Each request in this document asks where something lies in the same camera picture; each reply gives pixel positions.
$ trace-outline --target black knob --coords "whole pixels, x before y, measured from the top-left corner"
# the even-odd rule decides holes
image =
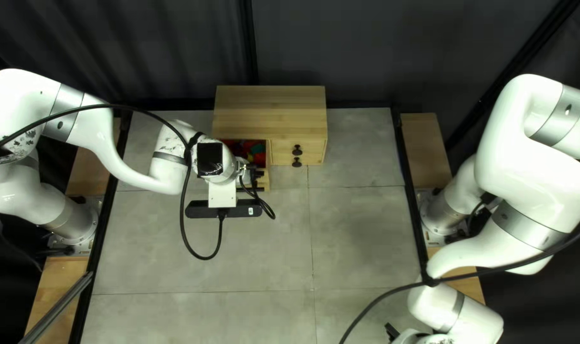
[[[294,145],[294,151],[292,151],[293,155],[301,155],[303,151],[301,151],[301,145]]]
[[[299,161],[299,158],[294,158],[294,162],[292,163],[292,167],[301,167],[303,166],[302,162]]]

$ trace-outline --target black backdrop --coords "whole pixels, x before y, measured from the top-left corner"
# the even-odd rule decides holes
[[[448,138],[557,3],[6,0],[0,1],[0,68],[24,68],[111,102],[150,107],[178,99],[183,108],[210,106],[218,84],[323,84],[331,102],[394,102],[401,110],[437,112]],[[580,6],[525,72],[580,88]],[[474,152],[486,119],[449,152],[453,168]],[[50,153],[43,177],[64,188],[71,159],[71,150]],[[527,335],[551,342],[548,333],[569,328],[569,319],[576,326],[566,341],[580,338],[580,312],[567,304],[580,299],[564,293],[572,281],[573,295],[580,295],[578,262],[580,247],[536,277],[484,279],[488,303],[507,320],[501,343],[523,343]],[[577,268],[557,274],[563,266]],[[24,277],[17,270],[13,278],[19,274]],[[540,301],[524,302],[530,290],[540,291]],[[28,299],[30,291],[20,297]],[[552,316],[528,325],[545,310],[567,321]],[[12,331],[5,332],[7,342],[22,335]]]

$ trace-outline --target wooden drawer cabinet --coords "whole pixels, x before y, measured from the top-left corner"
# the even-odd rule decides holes
[[[273,165],[292,165],[294,161],[303,165],[321,165],[326,140],[271,140],[271,146]]]
[[[212,137],[267,141],[267,166],[321,165],[328,140],[322,86],[218,86]],[[295,145],[301,154],[294,155]]]

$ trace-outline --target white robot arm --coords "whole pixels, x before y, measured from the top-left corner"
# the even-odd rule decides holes
[[[462,266],[495,268],[543,253],[580,221],[580,90],[520,75],[502,90],[476,155],[422,210],[424,226],[449,235],[485,191],[504,199],[474,238],[444,246],[428,262],[432,278]],[[535,274],[551,256],[510,270]],[[498,342],[503,320],[449,286],[411,290],[412,315],[440,334],[407,330],[393,343]]]
[[[0,71],[0,140],[37,120],[79,106],[104,104],[87,93],[25,70]],[[51,137],[96,154],[118,179],[168,195],[182,190],[188,167],[184,145],[164,126],[154,148],[148,175],[128,167],[118,156],[112,132],[110,108],[80,111],[51,120],[0,147],[0,212],[17,215],[54,231],[75,244],[95,231],[97,215],[66,198],[48,184],[39,183],[38,156],[34,149],[40,135]],[[234,157],[218,140],[197,132],[187,123],[170,121],[188,141],[194,137],[190,163],[209,183],[209,207],[235,207],[236,180],[249,180],[246,160]]]

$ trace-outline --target gray tiled floor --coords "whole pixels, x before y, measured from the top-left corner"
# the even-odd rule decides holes
[[[210,111],[174,111],[210,132]],[[147,173],[160,126],[134,116],[125,161]],[[321,167],[270,169],[263,193],[277,220],[227,219],[222,247],[194,259],[179,234],[176,196],[119,185],[95,281],[84,343],[336,343],[388,288],[415,280],[415,253],[390,113],[329,110]],[[193,178],[187,200],[204,199]],[[209,254],[217,222],[186,219],[194,249]],[[387,299],[348,343],[385,343],[426,329],[406,295]]]

